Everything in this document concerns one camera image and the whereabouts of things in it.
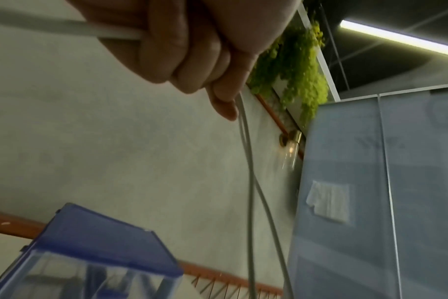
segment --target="blue lid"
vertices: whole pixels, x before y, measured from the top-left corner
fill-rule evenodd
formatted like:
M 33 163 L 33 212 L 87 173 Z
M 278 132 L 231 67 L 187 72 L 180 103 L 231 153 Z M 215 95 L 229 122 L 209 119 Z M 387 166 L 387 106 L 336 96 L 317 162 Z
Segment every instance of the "blue lid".
M 183 270 L 152 231 L 67 203 L 36 239 L 34 250 L 167 277 Z

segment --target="hanging plant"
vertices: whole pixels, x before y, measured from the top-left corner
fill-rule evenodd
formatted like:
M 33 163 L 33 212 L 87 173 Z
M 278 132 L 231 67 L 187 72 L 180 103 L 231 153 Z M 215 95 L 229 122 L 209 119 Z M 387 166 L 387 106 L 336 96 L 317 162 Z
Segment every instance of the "hanging plant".
M 283 108 L 299 97 L 301 122 L 306 126 L 316 115 L 320 104 L 327 101 L 328 85 L 319 73 L 317 47 L 322 47 L 322 32 L 318 22 L 306 30 L 289 26 L 275 42 L 263 52 L 247 81 L 253 94 L 268 95 L 280 77 L 287 86 L 280 98 Z

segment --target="wire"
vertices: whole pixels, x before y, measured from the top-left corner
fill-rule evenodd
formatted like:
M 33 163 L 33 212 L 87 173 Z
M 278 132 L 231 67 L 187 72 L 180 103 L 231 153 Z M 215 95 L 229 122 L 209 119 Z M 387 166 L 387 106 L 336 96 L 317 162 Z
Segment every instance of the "wire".
M 143 32 L 138 29 L 111 26 L 100 23 L 87 23 L 81 21 L 57 20 L 53 18 L 40 17 L 29 15 L 26 13 L 6 10 L 0 8 L 0 25 L 16 27 L 21 29 L 40 31 L 45 33 L 67 34 L 75 36 L 91 36 L 97 38 L 112 38 L 125 40 L 140 40 Z M 267 200 L 263 194 L 262 188 L 255 176 L 254 172 L 254 158 L 252 154 L 252 145 L 250 140 L 249 124 L 247 115 L 245 113 L 244 102 L 242 101 L 242 94 L 239 94 L 236 99 L 237 107 L 239 109 L 239 129 L 242 144 L 244 146 L 245 156 L 249 166 L 249 202 L 247 214 L 247 255 L 249 268 L 249 298 L 256 299 L 256 280 L 255 280 L 255 262 L 254 262 L 254 186 L 265 210 L 265 214 L 270 224 L 270 230 L 277 250 L 278 260 L 282 269 L 285 286 L 288 289 L 289 298 L 294 299 L 293 290 L 288 274 L 287 265 L 281 248 L 278 233 L 275 227 L 275 222 L 268 206 Z

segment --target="light bulb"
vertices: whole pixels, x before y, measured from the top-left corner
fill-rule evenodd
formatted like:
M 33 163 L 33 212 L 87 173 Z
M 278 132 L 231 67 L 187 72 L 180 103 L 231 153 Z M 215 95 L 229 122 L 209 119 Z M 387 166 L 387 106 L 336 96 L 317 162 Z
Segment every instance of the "light bulb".
M 293 170 L 294 165 L 296 164 L 296 158 L 298 157 L 298 142 L 294 140 L 288 140 L 287 145 L 285 147 L 285 161 L 283 163 L 283 168 L 288 170 Z

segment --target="frosted glass partition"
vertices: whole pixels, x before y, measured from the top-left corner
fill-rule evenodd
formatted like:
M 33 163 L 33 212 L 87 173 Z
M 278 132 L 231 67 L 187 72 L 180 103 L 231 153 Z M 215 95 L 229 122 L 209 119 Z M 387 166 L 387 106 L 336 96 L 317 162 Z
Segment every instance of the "frosted glass partition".
M 448 298 L 448 89 L 380 103 L 403 298 Z
M 288 258 L 296 298 L 400 298 L 380 111 L 402 298 L 448 298 L 448 89 L 320 107 Z M 320 198 L 348 190 L 347 219 L 306 203 L 314 181 Z

